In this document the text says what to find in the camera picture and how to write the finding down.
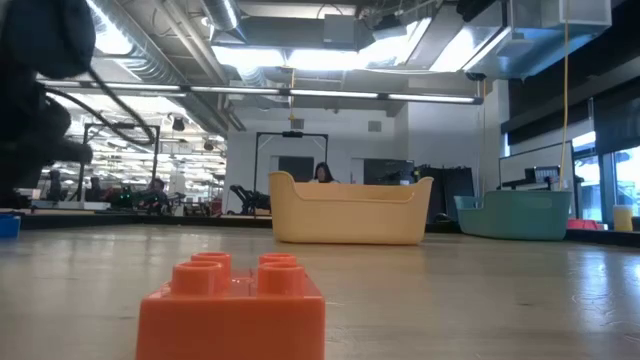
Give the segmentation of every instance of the ceiling light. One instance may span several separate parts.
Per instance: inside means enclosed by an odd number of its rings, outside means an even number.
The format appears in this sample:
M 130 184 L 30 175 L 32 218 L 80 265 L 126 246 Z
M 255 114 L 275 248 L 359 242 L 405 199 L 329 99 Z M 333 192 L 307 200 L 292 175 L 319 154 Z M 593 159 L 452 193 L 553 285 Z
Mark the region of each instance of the ceiling light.
M 355 51 L 294 50 L 287 65 L 299 70 L 338 71 L 361 69 L 363 64 Z
M 324 97 L 346 97 L 357 99 L 377 99 L 377 93 L 355 92 L 355 91 L 324 91 L 324 90 L 303 90 L 291 89 L 292 96 L 324 96 Z
M 122 85 L 136 85 L 144 88 L 149 86 L 146 84 L 121 84 L 121 83 L 106 83 L 107 86 L 118 89 Z M 81 82 L 78 85 L 72 85 L 70 88 L 83 88 L 85 82 Z M 173 86 L 166 86 L 166 90 L 158 91 L 172 91 L 169 89 Z M 249 88 L 249 87 L 222 87 L 222 86 L 175 86 L 176 88 L 182 88 L 182 91 L 192 91 L 195 93 L 223 93 L 223 94 L 251 94 L 251 95 L 293 95 L 293 96 L 320 96 L 320 97 L 350 97 L 361 99 L 378 99 L 378 100 L 397 100 L 397 101 L 416 101 L 416 102 L 438 102 L 438 103 L 460 103 L 460 104 L 482 104 L 481 98 L 475 97 L 456 97 L 445 95 L 424 95 L 424 94 L 386 94 L 386 93 L 370 93 L 370 92 L 352 92 L 352 91 L 333 91 L 333 90 L 305 90 L 305 89 L 270 89 L 270 88 Z
M 128 142 L 118 139 L 118 138 L 109 138 L 107 139 L 107 144 L 113 145 L 115 147 L 119 147 L 119 148 L 126 148 L 127 145 L 129 145 Z
M 415 29 L 413 29 L 413 31 L 409 30 L 409 27 L 414 24 L 416 24 Z M 427 32 L 429 25 L 431 25 L 431 18 L 424 18 L 420 21 L 407 25 L 407 31 L 410 34 L 409 39 L 402 51 L 396 57 L 395 65 L 406 64 L 407 61 L 409 61 L 409 57 L 411 57 L 411 54 L 418 46 L 418 43 L 422 40 L 424 33 Z
M 140 96 L 163 96 L 163 97 L 187 97 L 186 93 L 160 93 L 153 91 L 141 91 Z
M 507 26 L 502 29 L 502 31 L 493 39 L 487 46 L 485 46 L 479 53 L 477 53 L 469 62 L 462 68 L 464 71 L 469 71 L 472 67 L 474 67 L 480 60 L 484 59 L 491 50 L 493 50 L 500 42 L 507 37 L 511 33 L 511 26 Z
M 429 71 L 456 72 L 463 68 L 498 30 L 492 27 L 463 27 L 444 48 Z
M 389 100 L 473 104 L 476 98 L 440 95 L 389 94 Z
M 220 94 L 250 94 L 250 95 L 278 95 L 278 89 L 248 88 L 248 87 L 217 87 L 217 86 L 192 86 L 195 92 L 212 92 Z
M 127 55 L 133 51 L 133 45 L 127 38 L 116 28 L 111 20 L 102 12 L 92 0 L 87 1 L 91 8 L 93 17 L 98 17 L 100 23 L 96 23 L 96 48 L 105 54 L 110 55 Z
M 164 142 L 164 143 L 186 143 L 187 140 L 171 138 L 171 139 L 160 139 L 160 142 Z
M 473 56 L 473 48 L 473 33 L 468 28 L 462 28 L 440 53 L 429 71 L 455 72 L 460 70 Z
M 278 49 L 255 49 L 212 46 L 218 61 L 236 68 L 255 68 L 260 66 L 284 66 L 284 56 Z

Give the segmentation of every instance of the black hair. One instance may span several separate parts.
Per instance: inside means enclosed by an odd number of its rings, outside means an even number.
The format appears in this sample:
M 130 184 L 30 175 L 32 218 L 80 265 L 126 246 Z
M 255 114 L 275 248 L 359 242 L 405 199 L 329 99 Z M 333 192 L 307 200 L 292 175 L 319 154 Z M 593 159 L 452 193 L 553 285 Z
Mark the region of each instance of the black hair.
M 324 175 L 325 175 L 324 181 L 320 181 L 320 179 L 318 179 L 318 170 L 320 168 L 324 170 Z M 315 180 L 318 180 L 318 182 L 322 182 L 322 183 L 330 183 L 335 180 L 331 175 L 331 170 L 329 170 L 329 165 L 327 165 L 326 162 L 321 162 L 321 163 L 318 163 L 318 165 L 316 165 L 316 171 L 313 173 L 313 178 Z

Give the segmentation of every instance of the air vent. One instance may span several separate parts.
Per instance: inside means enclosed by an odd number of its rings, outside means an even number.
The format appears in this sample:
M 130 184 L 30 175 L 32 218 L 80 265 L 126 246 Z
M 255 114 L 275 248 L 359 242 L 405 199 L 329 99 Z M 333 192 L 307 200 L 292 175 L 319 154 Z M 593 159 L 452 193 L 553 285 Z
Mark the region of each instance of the air vent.
M 369 132 L 382 132 L 382 122 L 369 121 Z
M 569 0 L 545 0 L 542 2 L 542 26 L 564 26 L 566 2 Z M 611 26 L 611 0 L 581 1 L 570 5 L 569 22 L 572 25 Z
M 293 119 L 291 130 L 304 130 L 304 119 Z

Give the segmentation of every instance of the lego stud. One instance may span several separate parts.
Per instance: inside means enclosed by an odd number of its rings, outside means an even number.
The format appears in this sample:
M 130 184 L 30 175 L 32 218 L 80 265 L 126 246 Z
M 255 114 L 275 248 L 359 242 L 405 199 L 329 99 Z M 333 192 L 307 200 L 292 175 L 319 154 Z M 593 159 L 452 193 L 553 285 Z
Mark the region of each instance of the lego stud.
M 258 268 L 258 295 L 302 295 L 305 278 L 304 268 L 297 264 L 262 264 Z
M 222 265 L 225 286 L 231 285 L 231 255 L 222 252 L 202 252 L 191 255 L 191 261 L 213 261 Z
M 171 293 L 175 295 L 211 296 L 225 288 L 222 264 L 190 261 L 173 267 Z
M 285 262 L 285 263 L 289 263 L 289 264 L 296 264 L 296 257 L 291 255 L 291 254 L 284 254 L 284 253 L 270 253 L 270 254 L 264 254 L 262 256 L 260 256 L 260 265 L 262 264 L 267 264 L 267 263 L 272 263 L 272 262 Z

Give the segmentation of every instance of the wall vent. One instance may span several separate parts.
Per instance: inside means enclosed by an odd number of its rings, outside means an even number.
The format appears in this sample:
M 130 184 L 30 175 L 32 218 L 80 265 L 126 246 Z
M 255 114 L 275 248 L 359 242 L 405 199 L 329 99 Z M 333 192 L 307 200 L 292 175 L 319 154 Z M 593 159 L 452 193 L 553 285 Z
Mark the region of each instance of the wall vent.
M 369 121 L 369 132 L 382 132 L 382 121 Z
M 304 130 L 304 119 L 293 119 L 291 121 L 291 130 Z

